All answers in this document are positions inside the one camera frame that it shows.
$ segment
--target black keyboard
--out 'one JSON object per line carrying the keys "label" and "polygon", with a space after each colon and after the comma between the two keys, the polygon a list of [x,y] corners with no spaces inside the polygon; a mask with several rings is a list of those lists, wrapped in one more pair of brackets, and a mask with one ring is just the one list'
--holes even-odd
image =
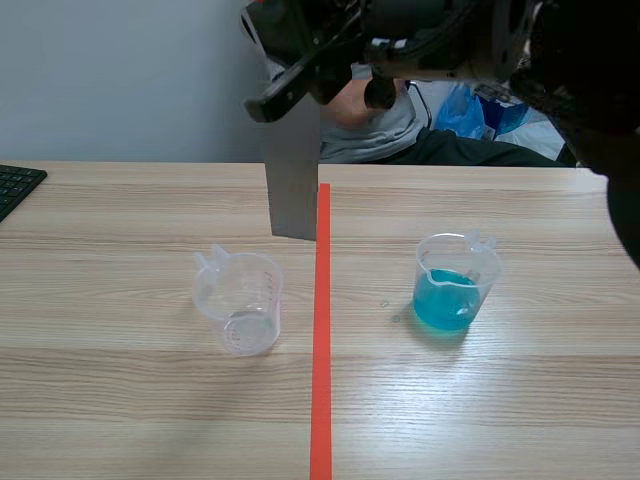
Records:
{"label": "black keyboard", "polygon": [[44,170],[0,165],[0,222],[45,178]]}

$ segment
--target clear plastic measuring cup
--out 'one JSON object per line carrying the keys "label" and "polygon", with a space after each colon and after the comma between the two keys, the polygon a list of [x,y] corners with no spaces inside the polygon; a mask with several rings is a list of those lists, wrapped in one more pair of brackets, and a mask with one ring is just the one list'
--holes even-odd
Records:
{"label": "clear plastic measuring cup", "polygon": [[212,245],[211,256],[196,253],[199,268],[193,301],[225,348],[236,355],[268,350],[280,335],[282,270],[269,257],[229,254]]}
{"label": "clear plastic measuring cup", "polygon": [[480,241],[480,232],[442,233],[418,245],[413,308],[418,317],[441,330],[462,330],[475,319],[502,262],[496,240]]}

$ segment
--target red tape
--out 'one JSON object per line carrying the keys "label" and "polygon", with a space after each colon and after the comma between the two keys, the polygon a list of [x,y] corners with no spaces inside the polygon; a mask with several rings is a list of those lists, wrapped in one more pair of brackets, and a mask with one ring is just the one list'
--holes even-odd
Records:
{"label": "red tape", "polygon": [[310,480],[333,477],[331,446],[331,187],[320,184],[311,384]]}

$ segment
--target measuring cup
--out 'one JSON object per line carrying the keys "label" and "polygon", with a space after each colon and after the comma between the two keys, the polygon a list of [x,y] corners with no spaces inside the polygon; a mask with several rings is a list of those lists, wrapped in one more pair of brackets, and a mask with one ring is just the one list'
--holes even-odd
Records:
{"label": "measuring cup", "polygon": [[476,318],[502,262],[496,240],[480,241],[480,232],[442,233],[418,245],[413,308],[418,317],[441,330],[463,330]]}
{"label": "measuring cup", "polygon": [[257,355],[280,335],[282,270],[269,257],[229,254],[219,245],[211,256],[196,253],[199,268],[193,301],[236,355]]}

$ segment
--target wood grain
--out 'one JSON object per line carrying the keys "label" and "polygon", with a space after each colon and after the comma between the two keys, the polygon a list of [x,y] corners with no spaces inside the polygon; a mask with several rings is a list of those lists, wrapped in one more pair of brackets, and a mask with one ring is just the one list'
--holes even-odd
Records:
{"label": "wood grain", "polygon": [[[28,165],[50,176],[0,224],[0,477],[308,478],[315,246],[270,236],[263,167]],[[640,274],[602,178],[323,166],[321,181],[336,479],[638,478]],[[465,337],[426,335],[416,245],[472,228],[498,239],[504,278]],[[269,355],[228,356],[192,306],[193,253],[214,242],[284,269]]]}

